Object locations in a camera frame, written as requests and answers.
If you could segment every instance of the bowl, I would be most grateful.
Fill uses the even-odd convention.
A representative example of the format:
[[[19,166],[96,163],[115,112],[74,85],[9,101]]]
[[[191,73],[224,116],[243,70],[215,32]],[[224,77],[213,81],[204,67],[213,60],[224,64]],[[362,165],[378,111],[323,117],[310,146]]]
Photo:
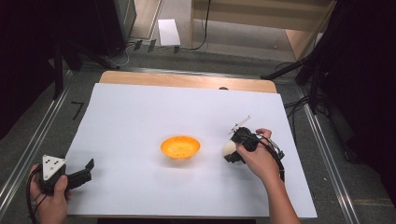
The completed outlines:
[[[189,159],[195,155],[201,144],[193,137],[178,135],[173,136],[161,144],[161,151],[173,160]]]

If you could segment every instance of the metal rail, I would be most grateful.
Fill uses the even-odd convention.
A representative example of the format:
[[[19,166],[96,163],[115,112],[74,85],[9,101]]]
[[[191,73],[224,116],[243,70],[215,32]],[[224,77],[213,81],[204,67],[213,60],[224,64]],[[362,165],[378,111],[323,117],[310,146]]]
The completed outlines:
[[[299,87],[301,97],[306,96],[306,91],[304,88]],[[320,154],[323,158],[324,164],[326,166],[327,172],[329,173],[330,180],[332,181],[332,186],[334,187],[335,194],[337,196],[338,202],[340,203],[341,209],[344,213],[346,223],[359,224],[358,215],[355,211],[355,207],[347,188],[338,172],[337,166],[332,158],[332,153],[330,151],[329,145],[326,142],[326,138],[323,131],[320,128],[318,118],[314,115],[309,108],[309,105],[304,106],[305,114],[308,118],[309,124],[311,125],[312,132],[318,142],[318,147]]]
[[[35,131],[35,134],[33,135],[28,146],[24,150],[23,154],[21,155],[20,160],[18,161],[17,165],[15,166],[14,170],[12,171],[8,180],[6,181],[6,184],[4,184],[4,186],[1,189],[0,221],[3,219],[3,216],[6,213],[8,206],[11,203],[16,191],[18,190],[18,187],[20,186],[22,180],[28,173],[32,161],[35,158],[35,154],[39,150],[41,143],[43,142],[50,128],[50,125],[52,124],[59,109],[64,103],[64,98],[69,92],[70,82],[73,78],[73,73],[71,71],[68,71],[66,75],[64,75],[64,78],[65,78],[64,91],[61,93],[61,95],[58,97],[57,100],[52,101],[52,103],[50,104],[46,115],[41,120],[37,130]]]

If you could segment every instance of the gray floor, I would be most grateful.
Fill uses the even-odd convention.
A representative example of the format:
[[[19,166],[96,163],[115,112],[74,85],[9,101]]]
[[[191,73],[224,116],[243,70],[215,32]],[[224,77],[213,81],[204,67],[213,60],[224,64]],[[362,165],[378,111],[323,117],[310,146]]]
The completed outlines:
[[[286,47],[288,45],[285,35],[277,35],[271,38],[276,39],[277,42],[281,42],[278,44],[279,46]],[[227,44],[230,44],[231,47],[238,45],[233,41],[226,43],[226,47],[228,46]],[[273,46],[273,44],[267,43],[267,47],[270,46]],[[163,69],[166,69],[205,73],[210,76],[260,78],[260,75],[273,73],[279,64],[289,61],[290,58],[288,57],[292,55],[290,46],[289,49],[284,49],[285,54],[289,56],[283,57],[283,60],[279,59],[281,57],[280,54],[271,53],[272,51],[270,49],[266,51],[265,57],[247,57],[249,55],[249,49],[244,48],[238,48],[234,53],[228,52],[223,48],[221,52],[182,50],[174,54],[172,49],[162,48],[156,48],[154,51],[148,52],[148,47],[143,46],[139,50],[132,50],[132,48],[128,50],[129,61],[121,67],[121,70],[130,71],[146,68],[146,70],[149,69],[151,71],[158,71],[153,69],[161,69],[163,71]],[[62,106],[59,108],[59,112],[50,124],[43,141],[38,142],[37,153],[34,155],[33,162],[39,162],[43,154],[58,155],[66,153],[73,141],[73,137],[90,100],[93,85],[105,71],[96,62],[87,60],[85,57],[82,58],[84,65],[81,70],[73,71],[72,74],[68,75],[68,77],[71,77],[68,92],[64,97]],[[122,52],[111,60],[119,64],[124,64],[127,62],[128,57],[127,54]],[[277,91],[281,94],[284,103],[295,102],[301,98],[299,87],[293,83],[296,73],[296,71],[293,71],[275,80]],[[35,130],[53,103],[51,101],[53,91],[53,86],[50,86],[43,92],[35,104],[20,118],[11,132],[0,141],[0,153],[2,155],[0,158],[2,167],[0,181],[2,181],[2,185],[11,176],[23,151],[30,146],[29,142],[34,136]],[[76,119],[73,119],[73,117],[78,111],[78,106],[72,104],[72,101],[86,103]],[[303,223],[350,223],[346,221],[342,207],[334,191],[334,183],[326,168],[317,138],[312,131],[305,110],[298,111],[295,116],[297,149],[318,212],[318,218],[303,220]],[[326,137],[336,167],[352,199],[360,223],[396,223],[395,208],[381,185],[378,174],[365,164],[352,164],[346,161],[343,155],[342,144],[330,120],[321,114],[317,115],[317,119]],[[10,201],[7,211],[0,218],[1,223],[29,222],[27,219],[26,201],[24,199],[24,188],[24,181],[15,186],[15,195],[11,193],[10,197],[13,196],[13,198]],[[70,217],[68,223],[96,223],[96,218]],[[268,219],[258,219],[257,223],[268,223]]]

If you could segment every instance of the hand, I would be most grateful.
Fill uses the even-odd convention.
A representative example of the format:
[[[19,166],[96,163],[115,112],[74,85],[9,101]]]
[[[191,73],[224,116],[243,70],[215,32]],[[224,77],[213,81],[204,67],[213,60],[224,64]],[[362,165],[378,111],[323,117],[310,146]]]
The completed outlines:
[[[267,129],[258,129],[256,133],[262,134],[265,138],[270,138],[272,132]],[[262,142],[268,144],[265,139],[262,139]],[[258,176],[264,184],[280,179],[279,167],[275,159],[261,143],[252,152],[247,151],[241,144],[237,144],[236,151],[242,156],[253,174]]]
[[[34,165],[30,170],[30,173],[32,173],[36,167],[37,165]],[[32,179],[30,195],[35,199],[36,204],[39,204],[46,195],[41,193],[37,179],[37,175]],[[37,208],[41,224],[61,224],[66,222],[67,201],[64,197],[66,187],[67,176],[62,175],[55,184],[53,196],[47,196]]]
[[[258,129],[256,133],[268,139],[272,132]],[[262,142],[269,144],[265,139],[262,139]],[[249,152],[241,144],[237,144],[236,151],[253,174],[262,180],[267,190],[271,223],[300,223],[291,205],[285,184],[280,179],[279,167],[265,146],[259,143],[256,150]]]

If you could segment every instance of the white paper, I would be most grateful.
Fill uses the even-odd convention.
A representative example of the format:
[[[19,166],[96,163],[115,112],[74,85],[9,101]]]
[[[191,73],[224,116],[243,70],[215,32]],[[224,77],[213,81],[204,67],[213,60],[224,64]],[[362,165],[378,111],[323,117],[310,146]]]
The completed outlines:
[[[175,20],[158,20],[162,46],[180,46]]]
[[[316,217],[279,94],[96,84],[67,153],[67,173],[94,158],[92,181],[73,189],[69,215],[268,217],[265,189],[242,162],[222,158],[227,134],[247,115],[285,152],[286,187],[299,217]],[[161,143],[174,135],[201,143],[172,161]]]

